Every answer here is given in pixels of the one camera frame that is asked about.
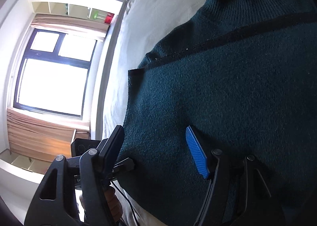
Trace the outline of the left hand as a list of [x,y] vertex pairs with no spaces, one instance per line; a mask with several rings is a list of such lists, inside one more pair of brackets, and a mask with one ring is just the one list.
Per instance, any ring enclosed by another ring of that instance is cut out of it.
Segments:
[[103,191],[102,187],[97,187],[96,190],[83,187],[79,199],[85,211],[85,224],[119,225],[122,206],[113,187],[109,186],[106,191]]

